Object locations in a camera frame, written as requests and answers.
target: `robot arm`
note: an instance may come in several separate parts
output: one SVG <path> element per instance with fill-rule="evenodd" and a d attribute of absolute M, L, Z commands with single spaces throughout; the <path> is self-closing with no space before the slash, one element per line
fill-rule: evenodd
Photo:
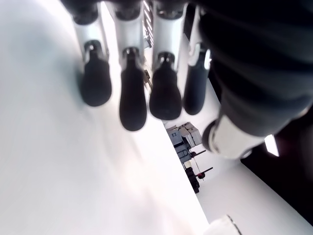
<path fill-rule="evenodd" d="M 73 16 L 85 60 L 81 85 L 90 106 L 111 95 L 109 52 L 96 0 L 62 0 Z M 112 1 L 122 67 L 120 119 L 130 131 L 145 123 L 142 1 Z M 204 102 L 209 68 L 222 87 L 218 119 L 203 134 L 203 144 L 231 159 L 245 155 L 269 134 L 281 130 L 313 102 L 313 40 L 310 6 L 290 3 L 290 20 L 279 3 L 196 1 L 190 59 L 183 101 L 177 88 L 179 48 L 186 14 L 184 1 L 154 1 L 151 113 L 164 120 L 182 107 L 197 114 Z"/>

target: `black object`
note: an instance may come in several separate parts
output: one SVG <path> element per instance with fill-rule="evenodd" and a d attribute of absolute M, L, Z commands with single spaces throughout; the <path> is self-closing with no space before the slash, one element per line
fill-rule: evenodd
<path fill-rule="evenodd" d="M 149 105 L 151 114 L 158 119 L 173 120 L 180 116 L 182 105 L 177 75 L 166 58 L 153 74 Z"/>
<path fill-rule="evenodd" d="M 92 107 L 106 103 L 112 94 L 110 66 L 99 58 L 97 45 L 89 51 L 89 61 L 85 65 L 85 74 L 80 85 L 80 92 L 86 104 Z"/>
<path fill-rule="evenodd" d="M 209 74 L 209 70 L 204 67 L 205 55 L 206 49 L 201 46 L 197 63 L 188 67 L 183 104 L 190 115 L 199 113 L 204 104 L 206 80 Z"/>
<path fill-rule="evenodd" d="M 200 184 L 197 181 L 197 178 L 196 178 L 192 168 L 191 167 L 187 168 L 185 170 L 185 172 L 186 172 L 186 175 L 188 176 L 189 182 L 190 182 L 194 192 L 198 193 L 199 192 L 199 188 L 200 188 Z"/>
<path fill-rule="evenodd" d="M 127 65 L 121 73 L 122 91 L 119 116 L 125 129 L 137 131 L 144 126 L 147 118 L 143 87 L 144 73 L 136 64 L 137 55 L 133 50 L 130 49 L 126 56 Z"/>

